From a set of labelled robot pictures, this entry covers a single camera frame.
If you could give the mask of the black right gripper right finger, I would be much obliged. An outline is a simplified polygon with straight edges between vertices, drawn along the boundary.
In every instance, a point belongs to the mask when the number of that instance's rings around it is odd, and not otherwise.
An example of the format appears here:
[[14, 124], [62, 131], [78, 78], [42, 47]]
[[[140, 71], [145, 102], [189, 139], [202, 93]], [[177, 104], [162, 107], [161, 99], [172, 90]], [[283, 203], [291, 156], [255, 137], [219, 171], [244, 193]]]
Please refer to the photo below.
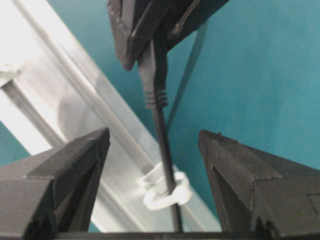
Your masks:
[[319, 239], [319, 170], [207, 130], [198, 148], [223, 232]]

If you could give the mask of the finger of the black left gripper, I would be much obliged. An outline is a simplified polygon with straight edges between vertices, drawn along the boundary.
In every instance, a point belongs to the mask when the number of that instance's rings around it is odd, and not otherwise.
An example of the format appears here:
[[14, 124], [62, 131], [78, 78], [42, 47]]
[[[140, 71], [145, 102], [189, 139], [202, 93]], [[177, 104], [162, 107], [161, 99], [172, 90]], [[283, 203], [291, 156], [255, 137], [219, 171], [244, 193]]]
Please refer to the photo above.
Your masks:
[[167, 49], [171, 50], [196, 31], [227, 2], [228, 0], [174, 0], [162, 22]]
[[107, 10], [116, 56], [125, 70], [131, 70], [160, 24], [160, 1], [108, 0]]

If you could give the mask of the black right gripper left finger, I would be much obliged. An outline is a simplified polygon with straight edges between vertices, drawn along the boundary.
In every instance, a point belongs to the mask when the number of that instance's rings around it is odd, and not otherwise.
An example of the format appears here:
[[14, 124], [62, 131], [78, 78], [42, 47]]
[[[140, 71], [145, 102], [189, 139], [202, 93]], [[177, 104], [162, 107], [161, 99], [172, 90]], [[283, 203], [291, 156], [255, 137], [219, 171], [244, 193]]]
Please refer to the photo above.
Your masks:
[[89, 229], [110, 147], [104, 127], [0, 168], [0, 237]]

